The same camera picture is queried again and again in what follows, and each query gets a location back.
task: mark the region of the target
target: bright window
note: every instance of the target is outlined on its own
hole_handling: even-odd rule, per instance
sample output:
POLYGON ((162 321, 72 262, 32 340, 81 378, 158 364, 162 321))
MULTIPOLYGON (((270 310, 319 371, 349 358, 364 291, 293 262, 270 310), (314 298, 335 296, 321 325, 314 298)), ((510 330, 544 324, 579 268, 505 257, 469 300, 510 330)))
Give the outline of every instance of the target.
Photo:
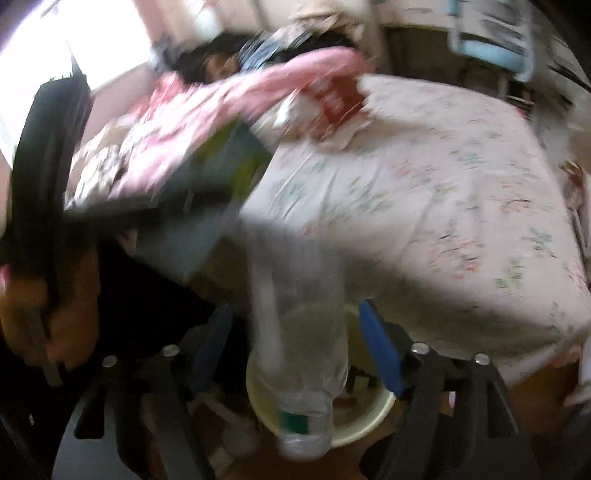
POLYGON ((0 150, 14 149, 39 87, 69 76, 72 61, 91 89, 148 60, 150 40, 132 0, 48 1, 0 52, 0 150))

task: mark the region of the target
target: fabric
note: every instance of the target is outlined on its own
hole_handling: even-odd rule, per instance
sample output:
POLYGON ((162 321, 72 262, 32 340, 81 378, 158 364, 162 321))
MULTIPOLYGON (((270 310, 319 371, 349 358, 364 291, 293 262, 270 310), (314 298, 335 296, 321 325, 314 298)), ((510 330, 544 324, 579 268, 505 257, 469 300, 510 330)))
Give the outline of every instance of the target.
POLYGON ((591 296, 557 180, 517 110, 367 75, 372 125, 343 152, 283 144, 242 209, 347 260, 349 299, 443 355, 493 357, 509 385, 582 341, 591 296))
POLYGON ((154 93, 129 113, 137 121, 119 146, 125 168, 117 175, 110 196, 154 191, 185 154, 221 126, 235 118, 256 121, 279 100, 316 78, 357 76, 372 69, 356 50, 335 47, 211 85, 186 86, 175 73, 164 74, 154 93))
POLYGON ((297 4, 291 12, 290 20, 295 25, 325 33, 329 30, 347 35, 356 44, 361 42, 364 25, 358 23, 342 8, 326 0, 307 0, 297 4))
POLYGON ((106 198, 125 168, 120 146, 137 117, 124 115, 110 121, 72 158, 66 205, 93 203, 106 198))

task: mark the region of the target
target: bottle label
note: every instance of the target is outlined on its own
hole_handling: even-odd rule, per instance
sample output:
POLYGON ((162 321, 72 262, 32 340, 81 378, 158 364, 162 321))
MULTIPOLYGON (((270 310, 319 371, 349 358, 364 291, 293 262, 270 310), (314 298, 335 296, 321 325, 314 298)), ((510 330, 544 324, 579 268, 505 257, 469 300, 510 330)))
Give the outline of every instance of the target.
POLYGON ((332 428, 332 415, 300 415, 279 410, 279 421, 284 433, 298 435, 325 434, 332 428))

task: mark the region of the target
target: white bedsheet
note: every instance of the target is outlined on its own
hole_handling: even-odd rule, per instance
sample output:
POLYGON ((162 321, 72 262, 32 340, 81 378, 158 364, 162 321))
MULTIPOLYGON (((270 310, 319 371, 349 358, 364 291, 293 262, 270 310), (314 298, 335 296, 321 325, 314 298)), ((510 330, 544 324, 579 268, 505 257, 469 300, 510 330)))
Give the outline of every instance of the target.
POLYGON ((589 333, 591 296, 556 178, 512 106, 367 75, 375 121, 343 152, 280 146, 244 222, 344 252, 352 301, 509 384, 589 333))

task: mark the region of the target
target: pink clothing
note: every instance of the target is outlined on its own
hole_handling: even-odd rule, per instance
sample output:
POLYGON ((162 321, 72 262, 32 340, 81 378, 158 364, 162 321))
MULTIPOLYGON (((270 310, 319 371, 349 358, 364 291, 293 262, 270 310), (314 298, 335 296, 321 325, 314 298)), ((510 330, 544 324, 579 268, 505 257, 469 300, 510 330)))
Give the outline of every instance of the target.
POLYGON ((233 118, 256 121, 278 101, 323 76, 373 71, 361 53, 333 47, 300 55, 260 72, 237 74, 210 85, 186 86, 167 73, 151 95, 130 111, 138 123, 126 142, 127 169, 110 197, 156 189, 188 151, 233 118))

